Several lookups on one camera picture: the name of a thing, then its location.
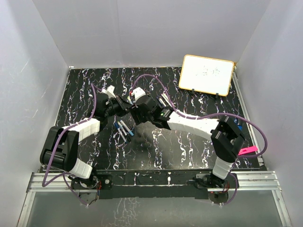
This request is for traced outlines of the white pen light-blue cap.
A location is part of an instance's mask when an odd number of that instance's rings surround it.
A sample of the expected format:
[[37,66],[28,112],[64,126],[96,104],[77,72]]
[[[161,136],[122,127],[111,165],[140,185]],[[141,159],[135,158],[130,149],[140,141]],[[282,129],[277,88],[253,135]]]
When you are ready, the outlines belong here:
[[123,120],[120,120],[120,123],[124,126],[124,128],[127,130],[127,132],[131,135],[134,136],[133,132],[130,130],[130,128],[124,123]]

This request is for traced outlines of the white pen peach cap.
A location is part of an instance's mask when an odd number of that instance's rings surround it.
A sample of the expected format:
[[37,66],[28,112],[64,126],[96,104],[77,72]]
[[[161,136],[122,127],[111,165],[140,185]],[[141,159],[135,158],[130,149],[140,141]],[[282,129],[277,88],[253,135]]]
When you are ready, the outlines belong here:
[[163,99],[165,99],[165,101],[170,105],[170,101],[169,101],[168,97],[166,96],[166,94],[162,93],[161,96],[162,96]]

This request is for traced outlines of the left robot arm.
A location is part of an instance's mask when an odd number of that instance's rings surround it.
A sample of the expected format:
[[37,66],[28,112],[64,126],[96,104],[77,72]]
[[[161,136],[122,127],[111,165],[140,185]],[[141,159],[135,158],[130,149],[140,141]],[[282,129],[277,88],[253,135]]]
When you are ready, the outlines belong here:
[[89,110],[88,118],[71,126],[50,128],[40,155],[40,163],[79,177],[86,188],[94,188],[98,177],[92,173],[92,166],[78,158],[79,143],[102,131],[109,117],[128,114],[131,106],[120,96],[110,97],[102,93],[94,97],[94,105]]

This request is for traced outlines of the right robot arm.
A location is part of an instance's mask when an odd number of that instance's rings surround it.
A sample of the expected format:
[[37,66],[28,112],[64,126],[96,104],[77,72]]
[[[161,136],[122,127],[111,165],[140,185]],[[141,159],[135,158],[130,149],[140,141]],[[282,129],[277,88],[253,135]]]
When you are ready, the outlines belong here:
[[162,107],[150,96],[143,95],[130,107],[135,123],[151,122],[158,128],[183,131],[200,136],[212,142],[216,153],[212,172],[199,180],[205,187],[223,188],[228,182],[238,153],[245,141],[244,134],[229,116],[220,119],[199,119],[174,111],[172,107]]

